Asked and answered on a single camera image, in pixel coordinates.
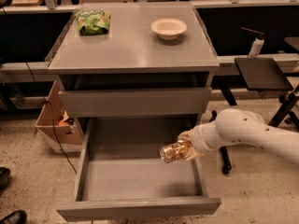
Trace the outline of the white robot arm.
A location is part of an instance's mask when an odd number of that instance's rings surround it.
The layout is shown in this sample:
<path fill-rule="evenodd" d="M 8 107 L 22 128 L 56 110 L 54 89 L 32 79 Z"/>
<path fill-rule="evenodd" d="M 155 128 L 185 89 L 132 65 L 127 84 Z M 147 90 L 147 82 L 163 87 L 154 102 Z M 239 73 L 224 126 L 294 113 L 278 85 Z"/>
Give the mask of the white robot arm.
<path fill-rule="evenodd" d="M 259 114 L 250 111 L 224 109 L 214 121 L 181 133 L 178 141 L 191 145 L 184 156 L 186 161 L 221 147 L 247 144 L 299 164 L 299 133 L 269 126 Z"/>

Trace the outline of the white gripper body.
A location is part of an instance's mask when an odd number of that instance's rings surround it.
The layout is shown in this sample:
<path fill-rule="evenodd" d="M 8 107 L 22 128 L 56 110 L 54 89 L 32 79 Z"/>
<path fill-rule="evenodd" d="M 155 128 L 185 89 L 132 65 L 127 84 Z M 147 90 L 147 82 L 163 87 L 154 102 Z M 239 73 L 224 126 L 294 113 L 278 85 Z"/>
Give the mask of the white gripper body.
<path fill-rule="evenodd" d="M 200 155 L 206 155 L 216 151 L 221 147 L 238 145 L 239 141 L 220 135 L 214 122 L 201 124 L 191 129 L 191 139 L 193 149 Z"/>

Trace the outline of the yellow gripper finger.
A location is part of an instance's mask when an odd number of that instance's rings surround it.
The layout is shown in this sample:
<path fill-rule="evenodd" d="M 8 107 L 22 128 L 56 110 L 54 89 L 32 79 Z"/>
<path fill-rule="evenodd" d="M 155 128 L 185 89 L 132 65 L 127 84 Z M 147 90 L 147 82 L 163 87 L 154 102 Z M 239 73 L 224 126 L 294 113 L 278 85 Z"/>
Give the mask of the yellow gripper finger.
<path fill-rule="evenodd" d="M 192 130 L 185 131 L 178 136 L 178 140 L 191 141 Z"/>
<path fill-rule="evenodd" d="M 184 156 L 184 160 L 191 161 L 201 156 L 203 156 L 202 152 L 198 151 L 195 147 L 190 147 Z"/>

